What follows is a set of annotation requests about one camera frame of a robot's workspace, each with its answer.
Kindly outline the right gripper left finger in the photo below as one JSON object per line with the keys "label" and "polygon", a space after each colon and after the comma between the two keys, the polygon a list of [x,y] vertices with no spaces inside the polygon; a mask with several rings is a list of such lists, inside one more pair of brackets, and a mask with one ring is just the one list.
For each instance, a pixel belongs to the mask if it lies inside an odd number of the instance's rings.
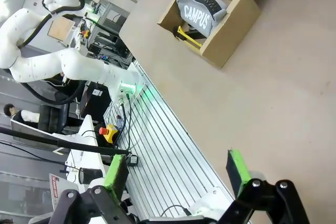
{"label": "right gripper left finger", "polygon": [[122,193],[128,178],[124,155],[115,155],[102,185],[80,193],[65,189],[58,195],[58,202],[49,223],[89,223],[101,217],[105,223],[135,223],[122,207]]}

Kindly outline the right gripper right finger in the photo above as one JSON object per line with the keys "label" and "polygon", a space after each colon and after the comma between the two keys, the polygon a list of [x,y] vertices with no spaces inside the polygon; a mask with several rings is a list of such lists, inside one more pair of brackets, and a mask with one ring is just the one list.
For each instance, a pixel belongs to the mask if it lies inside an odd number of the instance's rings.
{"label": "right gripper right finger", "polygon": [[253,178],[238,150],[228,150],[226,171],[235,200],[218,223],[248,223],[255,211],[267,214],[272,223],[309,223],[294,183],[284,179],[274,185]]}

